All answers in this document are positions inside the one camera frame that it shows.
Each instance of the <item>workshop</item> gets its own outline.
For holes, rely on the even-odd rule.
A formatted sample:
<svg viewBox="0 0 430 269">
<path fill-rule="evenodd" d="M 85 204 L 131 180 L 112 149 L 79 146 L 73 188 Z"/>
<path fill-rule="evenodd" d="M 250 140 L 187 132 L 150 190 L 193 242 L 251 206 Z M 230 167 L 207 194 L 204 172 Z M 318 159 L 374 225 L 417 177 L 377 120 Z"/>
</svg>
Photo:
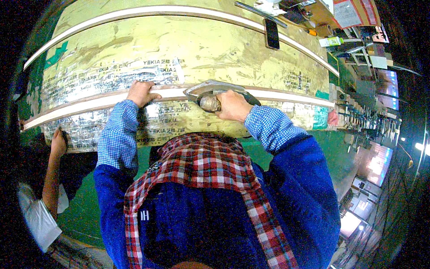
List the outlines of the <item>workshop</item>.
<svg viewBox="0 0 430 269">
<path fill-rule="evenodd" d="M 2 4 L 0 267 L 430 268 L 412 3 Z"/>
</svg>

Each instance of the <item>workbench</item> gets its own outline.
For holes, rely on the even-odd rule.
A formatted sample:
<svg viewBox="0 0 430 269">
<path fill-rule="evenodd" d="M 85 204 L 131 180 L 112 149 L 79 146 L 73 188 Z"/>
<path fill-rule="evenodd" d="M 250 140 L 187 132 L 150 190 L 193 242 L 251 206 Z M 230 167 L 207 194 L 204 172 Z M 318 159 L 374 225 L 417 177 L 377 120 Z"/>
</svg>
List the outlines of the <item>workbench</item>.
<svg viewBox="0 0 430 269">
<path fill-rule="evenodd" d="M 112 11 L 152 4 L 78 0 L 63 11 L 52 37 Z M 234 6 L 230 0 L 165 0 L 157 5 L 204 7 L 263 24 L 262 17 Z M 278 29 L 327 61 L 326 49 L 319 45 L 318 37 L 293 25 Z M 75 33 L 40 57 L 45 58 L 44 63 L 36 61 L 29 70 L 40 72 L 43 78 L 30 81 L 27 95 L 19 102 L 20 118 L 27 121 L 68 103 L 126 91 L 133 79 L 164 80 L 173 85 L 215 79 L 322 99 L 328 99 L 329 92 L 329 71 L 297 49 L 280 43 L 279 50 L 272 50 L 266 48 L 261 32 L 194 16 L 155 14 L 119 19 Z M 281 109 L 295 125 L 306 130 L 326 126 L 327 108 L 270 98 L 261 99 L 261 103 Z M 108 106 L 65 115 L 36 128 L 50 139 L 61 126 L 70 135 L 69 152 L 96 151 L 111 110 L 112 106 Z M 196 131 L 249 136 L 242 124 L 220 120 L 181 98 L 149 104 L 141 110 L 138 120 L 139 146 L 162 145 L 172 137 Z"/>
</svg>

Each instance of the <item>handheld sander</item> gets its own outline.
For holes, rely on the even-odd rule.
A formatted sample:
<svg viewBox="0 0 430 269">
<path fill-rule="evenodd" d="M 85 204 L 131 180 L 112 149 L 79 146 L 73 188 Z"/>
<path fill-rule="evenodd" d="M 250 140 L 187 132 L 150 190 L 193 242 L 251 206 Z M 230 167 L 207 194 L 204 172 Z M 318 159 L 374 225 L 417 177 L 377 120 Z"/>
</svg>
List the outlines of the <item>handheld sander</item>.
<svg viewBox="0 0 430 269">
<path fill-rule="evenodd" d="M 204 111 L 214 113 L 215 111 L 221 111 L 221 102 L 216 95 L 228 90 L 243 95 L 245 100 L 251 105 L 261 105 L 260 101 L 245 91 L 245 87 L 217 80 L 207 80 L 194 85 L 186 89 L 184 94 Z"/>
</svg>

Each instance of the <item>hand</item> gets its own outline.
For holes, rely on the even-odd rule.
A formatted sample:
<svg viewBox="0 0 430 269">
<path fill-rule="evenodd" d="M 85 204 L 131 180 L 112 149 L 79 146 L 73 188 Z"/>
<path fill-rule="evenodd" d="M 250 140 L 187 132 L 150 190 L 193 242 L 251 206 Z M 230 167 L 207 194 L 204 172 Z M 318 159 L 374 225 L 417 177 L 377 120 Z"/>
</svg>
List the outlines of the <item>hand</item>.
<svg viewBox="0 0 430 269">
<path fill-rule="evenodd" d="M 221 111 L 216 111 L 215 114 L 222 120 L 245 122 L 253 105 L 250 105 L 243 95 L 229 90 L 224 93 L 217 94 L 216 97 L 221 102 Z"/>
<path fill-rule="evenodd" d="M 130 86 L 129 94 L 127 95 L 127 100 L 132 100 L 137 107 L 141 108 L 146 105 L 148 102 L 153 99 L 161 99 L 161 95 L 158 93 L 149 93 L 149 89 L 154 86 L 155 83 L 152 81 L 149 82 L 140 82 L 137 80 L 133 80 L 132 85 Z"/>
<path fill-rule="evenodd" d="M 55 131 L 54 135 L 52 136 L 51 155 L 49 157 L 59 159 L 61 156 L 64 155 L 64 153 L 66 153 L 66 149 L 67 149 L 67 145 L 61 133 L 61 128 L 58 127 L 58 129 Z"/>
</svg>

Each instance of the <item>bottle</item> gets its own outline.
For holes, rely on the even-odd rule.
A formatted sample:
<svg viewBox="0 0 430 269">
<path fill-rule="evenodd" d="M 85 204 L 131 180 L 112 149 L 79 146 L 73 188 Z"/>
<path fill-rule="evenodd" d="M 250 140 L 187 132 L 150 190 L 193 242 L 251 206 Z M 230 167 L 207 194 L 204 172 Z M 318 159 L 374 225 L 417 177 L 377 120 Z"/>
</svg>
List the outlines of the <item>bottle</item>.
<svg viewBox="0 0 430 269">
<path fill-rule="evenodd" d="M 319 44 L 321 45 L 321 47 L 339 46 L 343 43 L 345 42 L 344 39 L 341 37 L 328 37 L 319 40 Z"/>
</svg>

